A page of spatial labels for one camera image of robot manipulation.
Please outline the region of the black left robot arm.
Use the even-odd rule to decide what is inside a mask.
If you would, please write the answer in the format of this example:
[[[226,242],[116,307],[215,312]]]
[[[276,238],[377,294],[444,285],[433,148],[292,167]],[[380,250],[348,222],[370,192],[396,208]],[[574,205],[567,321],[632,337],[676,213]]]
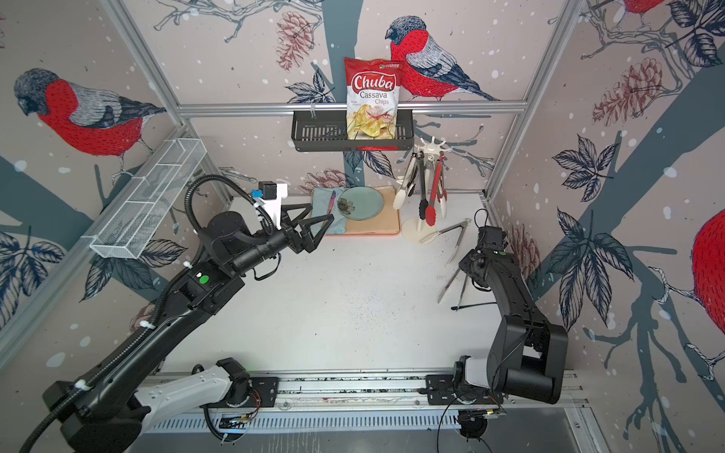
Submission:
[[[210,181],[228,186],[249,203],[258,213],[260,230],[251,232],[235,211],[220,213],[201,226],[193,198]],[[150,317],[113,353],[75,381],[57,381],[46,389],[43,400],[49,414],[28,435],[21,451],[32,451],[59,421],[63,438],[75,452],[124,452],[164,418],[228,396],[245,398],[238,387],[247,380],[247,372],[229,359],[218,364],[228,375],[213,396],[192,379],[180,382],[184,401],[171,394],[142,398],[141,385],[169,353],[243,289],[248,272],[266,260],[280,260],[285,248],[312,253],[334,217],[330,213],[312,217],[311,204],[298,204],[281,206],[279,220],[274,221],[262,201],[221,175],[195,179],[184,196],[184,209],[200,241],[196,256],[162,290]]]

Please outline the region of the black steel tongs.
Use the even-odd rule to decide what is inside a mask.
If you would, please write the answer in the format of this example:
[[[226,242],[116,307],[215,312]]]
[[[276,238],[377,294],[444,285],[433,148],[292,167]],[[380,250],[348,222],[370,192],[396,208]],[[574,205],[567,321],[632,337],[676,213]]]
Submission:
[[[427,184],[426,184],[426,156],[423,151],[417,153],[417,175],[418,175],[418,188],[420,192],[420,201],[418,205],[418,215],[421,222],[426,220],[426,210],[429,207],[427,198]]]

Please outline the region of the red silicone tongs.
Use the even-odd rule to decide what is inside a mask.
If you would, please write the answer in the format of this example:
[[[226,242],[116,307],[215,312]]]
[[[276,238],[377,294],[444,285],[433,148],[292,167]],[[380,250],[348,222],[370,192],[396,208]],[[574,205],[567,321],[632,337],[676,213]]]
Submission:
[[[447,191],[445,189],[445,172],[444,172],[445,155],[443,151],[438,153],[438,157],[433,161],[434,173],[432,177],[432,188],[430,188],[430,201],[425,209],[425,220],[428,226],[434,227],[436,224],[437,213],[442,218],[447,216]]]

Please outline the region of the cream handled utensil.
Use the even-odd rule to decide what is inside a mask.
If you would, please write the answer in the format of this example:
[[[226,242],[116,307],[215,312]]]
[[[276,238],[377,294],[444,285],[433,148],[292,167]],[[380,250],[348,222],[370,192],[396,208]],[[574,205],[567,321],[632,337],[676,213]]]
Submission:
[[[444,287],[440,290],[436,303],[441,305],[444,301],[455,297],[456,305],[454,311],[458,311],[463,305],[464,295],[469,283],[469,277],[460,268],[457,268],[453,275],[449,278]]]

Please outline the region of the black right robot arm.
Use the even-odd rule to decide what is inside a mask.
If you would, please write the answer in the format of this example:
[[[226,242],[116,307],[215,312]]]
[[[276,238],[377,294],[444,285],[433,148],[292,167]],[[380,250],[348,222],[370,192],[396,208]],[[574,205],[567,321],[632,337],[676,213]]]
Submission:
[[[500,325],[485,359],[459,360],[458,381],[466,388],[555,404],[562,393],[568,333],[535,305],[517,258],[505,251],[505,237],[501,228],[480,227],[477,245],[459,262],[473,283],[493,293]]]

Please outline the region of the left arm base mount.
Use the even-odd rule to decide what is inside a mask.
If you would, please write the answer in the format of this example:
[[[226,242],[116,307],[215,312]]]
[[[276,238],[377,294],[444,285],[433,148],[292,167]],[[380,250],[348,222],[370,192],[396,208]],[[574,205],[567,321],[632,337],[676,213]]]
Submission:
[[[219,360],[216,363],[230,378],[230,390],[224,397],[206,407],[213,409],[273,408],[276,403],[279,382],[278,377],[253,376],[233,358]]]

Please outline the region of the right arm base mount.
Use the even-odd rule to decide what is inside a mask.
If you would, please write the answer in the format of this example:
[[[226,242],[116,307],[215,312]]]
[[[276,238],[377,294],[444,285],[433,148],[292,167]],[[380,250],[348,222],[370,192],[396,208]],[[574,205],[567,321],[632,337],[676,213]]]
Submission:
[[[431,406],[449,404],[498,406],[498,395],[490,387],[488,360],[460,356],[452,374],[426,375],[425,385],[418,390]]]

